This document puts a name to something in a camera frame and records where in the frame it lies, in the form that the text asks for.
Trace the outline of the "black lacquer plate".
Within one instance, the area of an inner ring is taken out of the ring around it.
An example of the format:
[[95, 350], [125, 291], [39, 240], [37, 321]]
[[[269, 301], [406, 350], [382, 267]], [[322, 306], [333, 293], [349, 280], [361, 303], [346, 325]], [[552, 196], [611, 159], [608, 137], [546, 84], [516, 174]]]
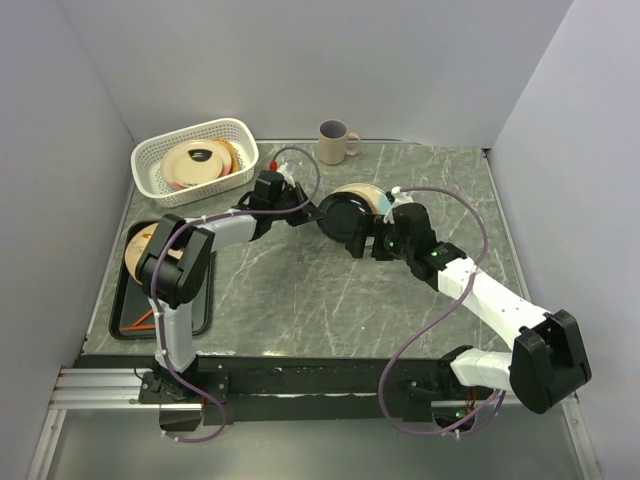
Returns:
[[352, 192], [336, 192], [325, 197], [319, 205], [323, 218], [317, 221], [321, 231], [330, 239], [346, 244], [356, 233], [358, 222], [372, 212], [369, 204]]

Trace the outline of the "woven bamboo square tray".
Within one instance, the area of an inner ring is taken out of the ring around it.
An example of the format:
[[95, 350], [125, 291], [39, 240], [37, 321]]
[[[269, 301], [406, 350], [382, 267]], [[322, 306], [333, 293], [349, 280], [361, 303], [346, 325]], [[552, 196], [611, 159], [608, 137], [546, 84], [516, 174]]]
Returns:
[[238, 159], [238, 155], [236, 150], [234, 149], [233, 145], [227, 141], [226, 139], [223, 138], [214, 138], [214, 141], [220, 143], [222, 146], [224, 146], [227, 151], [229, 152], [229, 154], [231, 155], [231, 168], [230, 168], [230, 173], [236, 173], [240, 170], [240, 163], [239, 163], [239, 159]]

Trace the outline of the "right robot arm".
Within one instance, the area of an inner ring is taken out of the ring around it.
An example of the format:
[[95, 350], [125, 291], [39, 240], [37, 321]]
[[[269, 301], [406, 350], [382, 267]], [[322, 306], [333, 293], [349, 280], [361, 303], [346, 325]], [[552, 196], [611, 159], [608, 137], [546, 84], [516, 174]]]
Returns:
[[483, 272], [463, 250], [437, 240], [424, 206], [405, 203], [390, 214], [390, 219], [361, 215], [347, 251], [362, 257], [371, 238], [374, 259], [404, 261], [418, 280], [459, 301], [509, 348], [462, 346], [441, 357], [435, 385], [445, 396], [460, 398], [471, 387], [505, 390], [542, 414], [591, 381], [581, 331], [569, 312], [531, 304]]

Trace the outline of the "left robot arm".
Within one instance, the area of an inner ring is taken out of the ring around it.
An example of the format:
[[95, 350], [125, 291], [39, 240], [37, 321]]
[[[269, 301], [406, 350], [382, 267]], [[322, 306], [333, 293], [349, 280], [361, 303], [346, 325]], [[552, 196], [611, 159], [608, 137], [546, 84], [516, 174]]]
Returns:
[[166, 214], [159, 220], [136, 264], [135, 274], [148, 297], [156, 329], [155, 360], [169, 370], [163, 390], [184, 402], [198, 390], [188, 370], [197, 354], [192, 334], [192, 302], [210, 274], [212, 254], [264, 236], [276, 221], [292, 227], [323, 218], [298, 182], [276, 171], [259, 174], [251, 191], [224, 213], [186, 219]]

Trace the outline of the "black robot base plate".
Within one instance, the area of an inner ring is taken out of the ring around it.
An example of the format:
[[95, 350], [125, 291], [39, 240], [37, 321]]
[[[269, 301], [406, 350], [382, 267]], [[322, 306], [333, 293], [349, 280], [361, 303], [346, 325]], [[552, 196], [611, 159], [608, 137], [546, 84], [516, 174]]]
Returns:
[[398, 361], [380, 378], [384, 359], [220, 357], [197, 359], [178, 377], [155, 366], [142, 377], [142, 404], [196, 404], [206, 425], [222, 422], [379, 418], [379, 402], [406, 422], [425, 422], [437, 401], [486, 399], [497, 380], [456, 375], [475, 349], [439, 359]]

